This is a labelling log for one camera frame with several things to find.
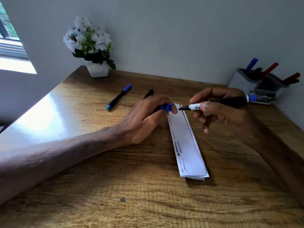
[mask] gray pen holder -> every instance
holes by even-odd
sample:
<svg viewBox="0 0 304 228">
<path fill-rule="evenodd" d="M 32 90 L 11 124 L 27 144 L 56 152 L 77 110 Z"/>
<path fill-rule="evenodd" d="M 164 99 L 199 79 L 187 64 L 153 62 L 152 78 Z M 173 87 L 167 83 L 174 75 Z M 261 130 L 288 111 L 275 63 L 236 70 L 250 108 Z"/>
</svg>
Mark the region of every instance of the gray pen holder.
<svg viewBox="0 0 304 228">
<path fill-rule="evenodd" d="M 246 75 L 246 70 L 238 68 L 234 74 L 232 80 L 230 81 L 229 88 L 238 88 L 244 91 L 245 94 L 250 92 L 262 93 L 262 95 L 275 95 L 276 99 L 278 96 L 289 87 L 289 85 L 281 84 L 281 79 L 270 73 L 262 78 L 260 81 L 251 80 Z M 271 102 L 260 102 L 254 101 L 253 103 L 259 104 L 271 104 Z"/>
</svg>

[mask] hand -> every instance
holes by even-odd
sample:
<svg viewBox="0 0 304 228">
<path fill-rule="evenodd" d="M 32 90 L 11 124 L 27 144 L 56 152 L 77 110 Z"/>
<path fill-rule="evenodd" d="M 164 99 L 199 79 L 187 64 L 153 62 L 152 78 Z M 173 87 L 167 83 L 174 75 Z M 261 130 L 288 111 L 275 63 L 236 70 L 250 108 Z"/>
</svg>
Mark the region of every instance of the hand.
<svg viewBox="0 0 304 228">
<path fill-rule="evenodd" d="M 158 126 L 159 121 L 168 117 L 165 110 L 153 113 L 156 107 L 165 103 L 172 103 L 166 97 L 148 97 L 139 101 L 131 111 L 116 125 L 124 132 L 124 145 L 138 144 L 145 140 Z M 177 114 L 177 108 L 172 106 L 171 112 Z"/>
<path fill-rule="evenodd" d="M 249 106 L 245 105 L 236 109 L 208 101 L 210 98 L 228 98 L 242 95 L 244 95 L 244 92 L 235 88 L 206 88 L 197 93 L 190 100 L 190 104 L 201 102 L 201 111 L 194 111 L 194 117 L 203 123 L 205 134 L 209 133 L 210 124 L 219 120 L 241 142 L 253 148 L 265 126 L 249 110 Z M 204 112 L 210 113 L 210 115 L 205 116 Z"/>
</svg>

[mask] white flower pot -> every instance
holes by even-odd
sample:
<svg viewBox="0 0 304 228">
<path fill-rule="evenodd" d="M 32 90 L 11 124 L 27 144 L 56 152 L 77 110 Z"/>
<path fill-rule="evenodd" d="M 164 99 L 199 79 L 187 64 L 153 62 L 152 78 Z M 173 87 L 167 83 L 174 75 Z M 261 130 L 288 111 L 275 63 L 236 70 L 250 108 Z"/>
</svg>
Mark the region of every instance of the white flower pot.
<svg viewBox="0 0 304 228">
<path fill-rule="evenodd" d="M 99 63 L 92 63 L 92 61 L 85 61 L 87 69 L 91 77 L 106 77 L 109 74 L 109 66 L 106 61 L 101 65 Z"/>
</svg>

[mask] right hand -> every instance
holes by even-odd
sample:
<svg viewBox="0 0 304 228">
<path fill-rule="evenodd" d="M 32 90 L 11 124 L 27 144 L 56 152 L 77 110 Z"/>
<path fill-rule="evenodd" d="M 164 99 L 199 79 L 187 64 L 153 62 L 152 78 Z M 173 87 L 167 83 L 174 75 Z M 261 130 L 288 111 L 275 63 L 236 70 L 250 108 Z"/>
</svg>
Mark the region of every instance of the right hand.
<svg viewBox="0 0 304 228">
<path fill-rule="evenodd" d="M 209 133 L 210 124 L 219 120 L 242 143 L 254 148 L 265 125 L 249 110 L 249 106 L 245 105 L 236 109 L 209 101 L 209 98 L 229 98 L 243 95 L 243 91 L 235 88 L 206 88 L 190 100 L 190 104 L 201 102 L 201 111 L 194 111 L 194 117 L 203 123 L 205 134 Z M 205 116 L 204 112 L 210 113 L 210 115 Z"/>
</svg>

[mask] window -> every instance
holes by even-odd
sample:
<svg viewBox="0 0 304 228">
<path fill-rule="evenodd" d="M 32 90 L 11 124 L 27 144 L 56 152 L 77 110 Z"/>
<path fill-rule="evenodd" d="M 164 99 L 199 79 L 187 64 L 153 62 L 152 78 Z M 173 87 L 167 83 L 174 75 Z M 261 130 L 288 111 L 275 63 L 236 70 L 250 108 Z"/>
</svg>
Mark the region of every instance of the window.
<svg viewBox="0 0 304 228">
<path fill-rule="evenodd" d="M 27 59 L 28 56 L 0 2 L 0 56 Z"/>
</svg>

